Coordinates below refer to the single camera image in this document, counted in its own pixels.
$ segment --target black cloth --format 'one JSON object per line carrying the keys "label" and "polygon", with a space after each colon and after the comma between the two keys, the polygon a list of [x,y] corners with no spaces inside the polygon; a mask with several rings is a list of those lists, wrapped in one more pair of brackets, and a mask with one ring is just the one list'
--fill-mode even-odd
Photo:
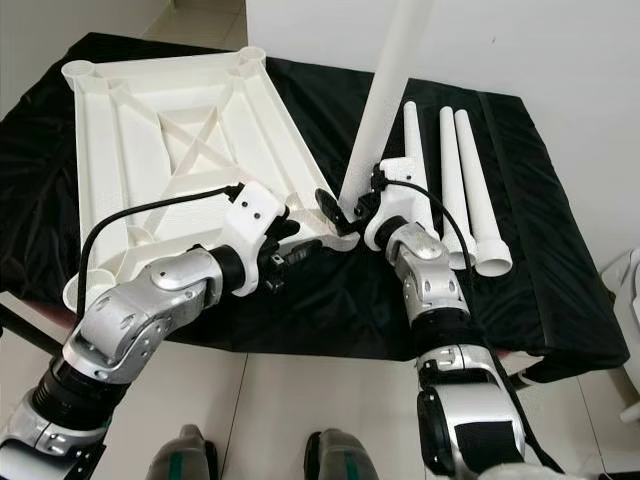
{"label": "black cloth", "polygon": [[[0,128],[2,290],[61,304],[62,289],[77,272],[74,102],[61,66],[74,59],[211,52],[91,33],[7,114]],[[338,194],[372,74],[272,58],[267,71]],[[476,314],[493,345],[544,355],[528,372],[537,381],[621,365],[628,352],[609,299],[522,101],[413,79],[405,99],[418,105],[429,186],[438,195],[438,111],[450,105],[469,112],[514,262],[502,277],[476,276]],[[403,155],[402,128],[399,115],[385,156]],[[440,228],[437,212],[434,217]],[[350,253],[325,249],[289,271],[282,294],[229,298],[172,339],[247,352],[395,360],[414,355],[400,283],[383,256],[362,244]]]}

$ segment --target robotic arm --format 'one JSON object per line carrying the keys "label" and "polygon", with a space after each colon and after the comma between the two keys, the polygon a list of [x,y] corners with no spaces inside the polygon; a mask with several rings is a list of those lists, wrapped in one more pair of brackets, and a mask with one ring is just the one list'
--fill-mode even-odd
{"label": "robotic arm", "polygon": [[[383,160],[373,184],[406,181],[411,158]],[[522,420],[490,351],[472,328],[446,247],[411,221],[419,193],[389,184],[368,222],[365,241],[383,250],[402,282],[417,358],[422,457],[437,475],[474,478],[488,468],[522,462]]]}
{"label": "robotic arm", "polygon": [[90,478],[115,408],[159,344],[223,295],[257,288],[259,253],[287,213],[251,182],[227,211],[222,246],[156,260],[100,295],[0,432],[0,478]]}

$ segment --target tiled floor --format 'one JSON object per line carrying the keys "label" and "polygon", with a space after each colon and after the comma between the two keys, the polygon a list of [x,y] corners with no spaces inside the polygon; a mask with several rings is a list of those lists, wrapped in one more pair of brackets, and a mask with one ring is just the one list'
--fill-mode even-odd
{"label": "tiled floor", "polygon": [[[505,364],[514,372],[533,361],[514,354]],[[5,333],[0,424],[47,362],[46,354]],[[519,395],[543,447],[567,472],[595,478],[604,467],[640,469],[640,424],[617,419],[633,399],[629,388],[622,372],[593,372]],[[411,362],[244,355],[165,343],[118,407],[94,478],[144,478],[154,453],[185,423],[216,443],[227,480],[301,478],[308,435],[327,427],[357,435],[382,478],[433,478],[420,458],[416,392]],[[530,453],[527,460],[535,462]]]}
{"label": "tiled floor", "polygon": [[239,50],[247,45],[244,0],[177,0],[145,38],[200,47]]}

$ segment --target white plastic rod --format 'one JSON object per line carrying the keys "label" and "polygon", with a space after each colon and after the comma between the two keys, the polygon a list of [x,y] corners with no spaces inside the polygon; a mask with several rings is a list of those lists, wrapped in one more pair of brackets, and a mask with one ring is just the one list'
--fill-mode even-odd
{"label": "white plastic rod", "polygon": [[[413,171],[412,183],[428,190],[427,173],[425,171],[424,155],[422,153],[422,139],[420,138],[420,124],[418,112],[414,102],[404,104],[404,155],[413,158],[416,168]],[[414,220],[424,227],[429,235],[440,240],[440,235],[433,228],[431,217],[431,202],[424,195],[418,194],[414,202]]]}
{"label": "white plastic rod", "polygon": [[[476,262],[476,242],[469,231],[467,205],[460,170],[460,156],[456,140],[456,127],[451,107],[440,110],[440,153],[442,156],[442,203],[458,224],[467,244],[471,265]],[[462,246],[451,224],[444,219],[442,243],[449,250],[449,265],[455,270],[465,268]]]}
{"label": "white plastic rod", "polygon": [[458,110],[455,122],[471,228],[478,247],[476,271],[485,277],[499,277],[511,270],[511,254],[500,238],[467,112]]}
{"label": "white plastic rod", "polygon": [[382,160],[432,4],[432,0],[397,2],[340,191],[339,205],[350,221],[355,220],[358,198],[371,188],[374,165]]}

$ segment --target green stripe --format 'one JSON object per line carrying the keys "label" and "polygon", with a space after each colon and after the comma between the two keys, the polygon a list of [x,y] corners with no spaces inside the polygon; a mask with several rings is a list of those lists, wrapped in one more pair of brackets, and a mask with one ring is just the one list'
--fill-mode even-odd
{"label": "green stripe", "polygon": [[351,452],[344,453],[344,463],[347,467],[347,480],[360,480],[358,466],[356,465],[355,458],[353,458],[353,454]]}
{"label": "green stripe", "polygon": [[182,454],[174,452],[169,457],[169,480],[182,480]]}

